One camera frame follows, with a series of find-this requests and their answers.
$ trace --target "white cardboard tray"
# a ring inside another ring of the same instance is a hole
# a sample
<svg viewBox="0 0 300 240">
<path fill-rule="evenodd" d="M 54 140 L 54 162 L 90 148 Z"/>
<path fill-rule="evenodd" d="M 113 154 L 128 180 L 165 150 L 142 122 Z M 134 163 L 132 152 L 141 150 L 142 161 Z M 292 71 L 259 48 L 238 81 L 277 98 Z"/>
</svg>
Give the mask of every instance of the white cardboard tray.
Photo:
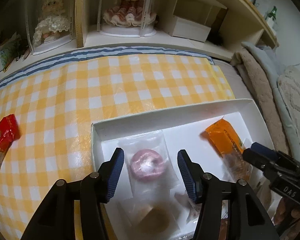
<svg viewBox="0 0 300 240">
<path fill-rule="evenodd" d="M 248 139 L 274 149 L 266 124 L 252 99 L 235 99 L 180 106 L 134 115 L 117 117 L 93 123 L 91 126 L 91 149 L 93 168 L 97 171 L 104 161 L 110 160 L 118 141 L 131 135 L 162 130 L 173 168 L 180 185 L 170 191 L 170 199 L 180 209 L 177 223 L 180 232 L 171 237 L 188 234 L 195 230 L 195 223 L 186 224 L 189 210 L 174 198 L 176 192 L 184 194 L 185 187 L 177 165 L 177 153 L 185 149 L 193 162 L 199 163 L 205 172 L 219 179 L 228 178 L 222 160 L 210 143 L 200 134 L 217 120 L 229 121 L 241 141 Z M 255 178 L 249 181 L 253 187 L 259 181 L 260 172 L 254 170 Z M 128 170 L 123 165 L 114 197 L 106 204 L 106 211 L 118 240 L 128 239 L 117 209 L 117 202 L 132 197 Z"/>
</svg>

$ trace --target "doll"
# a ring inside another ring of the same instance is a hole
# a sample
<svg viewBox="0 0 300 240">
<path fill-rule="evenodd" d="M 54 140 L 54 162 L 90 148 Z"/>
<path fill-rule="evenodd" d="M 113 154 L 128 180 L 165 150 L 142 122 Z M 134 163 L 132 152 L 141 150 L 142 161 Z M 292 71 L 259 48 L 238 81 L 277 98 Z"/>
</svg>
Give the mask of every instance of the doll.
<svg viewBox="0 0 300 240">
<path fill-rule="evenodd" d="M 43 0 L 38 25 L 34 30 L 33 45 L 35 47 L 60 38 L 62 31 L 69 31 L 70 22 L 64 16 L 63 0 Z"/>
<path fill-rule="evenodd" d="M 120 6 L 115 6 L 104 12 L 103 19 L 112 26 L 141 26 L 143 3 L 144 0 L 121 0 Z M 153 23 L 155 17 L 156 13 L 150 12 L 146 17 L 146 23 Z"/>
</svg>

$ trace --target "white textured cushion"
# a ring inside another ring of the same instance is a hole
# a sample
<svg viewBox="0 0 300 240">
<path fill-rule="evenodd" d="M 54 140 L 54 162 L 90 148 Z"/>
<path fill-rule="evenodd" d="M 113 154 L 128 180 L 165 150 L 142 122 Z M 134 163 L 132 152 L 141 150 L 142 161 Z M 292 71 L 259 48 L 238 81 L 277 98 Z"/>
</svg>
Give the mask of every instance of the white textured cushion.
<svg viewBox="0 0 300 240">
<path fill-rule="evenodd" d="M 300 143 L 300 71 L 296 67 L 288 67 L 278 78 L 278 88 Z"/>
</svg>

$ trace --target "light blue blanket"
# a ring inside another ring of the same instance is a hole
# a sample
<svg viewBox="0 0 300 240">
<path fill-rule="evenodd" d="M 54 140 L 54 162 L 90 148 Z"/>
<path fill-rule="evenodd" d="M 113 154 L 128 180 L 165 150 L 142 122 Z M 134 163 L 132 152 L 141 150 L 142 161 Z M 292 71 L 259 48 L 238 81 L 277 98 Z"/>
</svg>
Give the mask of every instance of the light blue blanket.
<svg viewBox="0 0 300 240">
<path fill-rule="evenodd" d="M 285 66 L 280 64 L 266 49 L 258 49 L 249 42 L 243 42 L 242 46 L 253 55 L 265 71 L 288 139 L 292 156 L 300 162 L 300 143 L 297 135 L 297 128 L 290 117 L 277 85 L 278 77 L 284 72 Z"/>
</svg>

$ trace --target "green bottle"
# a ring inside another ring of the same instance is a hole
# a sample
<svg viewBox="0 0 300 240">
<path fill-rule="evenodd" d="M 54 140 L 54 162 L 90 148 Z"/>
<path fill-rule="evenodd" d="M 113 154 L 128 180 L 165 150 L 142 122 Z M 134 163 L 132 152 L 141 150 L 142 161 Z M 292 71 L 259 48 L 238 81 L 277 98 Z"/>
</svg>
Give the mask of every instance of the green bottle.
<svg viewBox="0 0 300 240">
<path fill-rule="evenodd" d="M 277 8 L 276 6 L 273 7 L 271 12 L 268 13 L 267 18 L 272 18 L 272 20 L 276 20 L 276 15 L 277 15 Z"/>
</svg>

